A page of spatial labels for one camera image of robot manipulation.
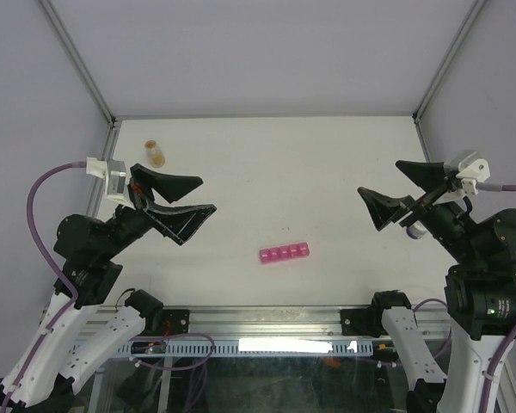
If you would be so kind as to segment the pink weekly pill organizer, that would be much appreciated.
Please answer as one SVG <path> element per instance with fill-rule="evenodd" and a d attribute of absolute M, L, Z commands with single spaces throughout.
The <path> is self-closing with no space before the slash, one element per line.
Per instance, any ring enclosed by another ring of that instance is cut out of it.
<path fill-rule="evenodd" d="M 307 243 L 294 243 L 260 250 L 259 260 L 261 264 L 271 264 L 304 258 L 309 255 L 310 248 Z"/>

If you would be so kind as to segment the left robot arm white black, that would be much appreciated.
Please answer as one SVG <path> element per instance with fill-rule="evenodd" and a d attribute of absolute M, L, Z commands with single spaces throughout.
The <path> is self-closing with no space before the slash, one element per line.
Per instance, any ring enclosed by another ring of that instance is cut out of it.
<path fill-rule="evenodd" d="M 81 214 L 64 218 L 51 250 L 40 253 L 57 279 L 34 338 L 12 370 L 0 379 L 3 412 L 66 412 L 90 377 L 117 348 L 163 324 L 163 303 L 137 290 L 84 344 L 77 338 L 110 294 L 122 271 L 114 258 L 149 231 L 181 245 L 215 213 L 212 204 L 181 206 L 202 184 L 197 176 L 158 173 L 141 164 L 88 158 L 77 167 L 105 183 L 115 202 L 106 220 Z"/>

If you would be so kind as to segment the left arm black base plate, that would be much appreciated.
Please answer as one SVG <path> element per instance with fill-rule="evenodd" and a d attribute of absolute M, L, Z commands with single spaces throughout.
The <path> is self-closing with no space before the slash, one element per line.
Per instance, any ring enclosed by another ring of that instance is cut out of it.
<path fill-rule="evenodd" d="M 189 309 L 164 308 L 160 321 L 154 332 L 158 336 L 175 336 L 188 333 L 189 325 Z"/>

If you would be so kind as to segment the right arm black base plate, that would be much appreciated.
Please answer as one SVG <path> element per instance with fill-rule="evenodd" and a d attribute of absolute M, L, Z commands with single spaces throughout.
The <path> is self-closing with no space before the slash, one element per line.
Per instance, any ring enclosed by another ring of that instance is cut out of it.
<path fill-rule="evenodd" d="M 344 336 L 369 336 L 379 338 L 386 335 L 381 314 L 372 307 L 341 309 L 341 333 Z"/>

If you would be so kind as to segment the clear bottle yellow capsules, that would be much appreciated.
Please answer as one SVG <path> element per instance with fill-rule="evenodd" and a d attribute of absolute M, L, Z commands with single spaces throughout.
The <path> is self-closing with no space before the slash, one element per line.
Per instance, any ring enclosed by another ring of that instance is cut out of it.
<path fill-rule="evenodd" d="M 165 165 L 165 157 L 163 151 L 157 143 L 157 146 L 153 149 L 146 149 L 146 155 L 153 168 L 161 168 Z"/>

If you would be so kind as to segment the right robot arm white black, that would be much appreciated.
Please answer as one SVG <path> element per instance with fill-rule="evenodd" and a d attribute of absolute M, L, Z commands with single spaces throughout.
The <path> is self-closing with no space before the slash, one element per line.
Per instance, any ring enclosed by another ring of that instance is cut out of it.
<path fill-rule="evenodd" d="M 403 292 L 375 293 L 352 326 L 366 336 L 390 337 L 408 380 L 407 411 L 490 412 L 516 339 L 516 209 L 482 222 L 471 217 L 471 196 L 488 186 L 483 158 L 401 160 L 396 166 L 423 190 L 422 197 L 391 198 L 368 188 L 359 188 L 359 196 L 376 229 L 420 224 L 453 257 L 444 289 L 451 321 L 449 367 L 436 363 Z"/>

